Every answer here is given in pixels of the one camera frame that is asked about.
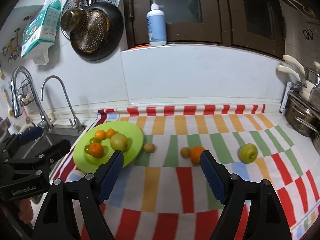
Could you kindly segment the person's left hand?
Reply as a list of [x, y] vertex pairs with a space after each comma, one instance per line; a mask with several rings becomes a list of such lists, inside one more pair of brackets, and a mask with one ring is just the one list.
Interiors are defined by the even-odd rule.
[[18, 203], [18, 207], [20, 209], [18, 214], [20, 220], [23, 221], [25, 224], [29, 224], [34, 216], [30, 199], [20, 200]]

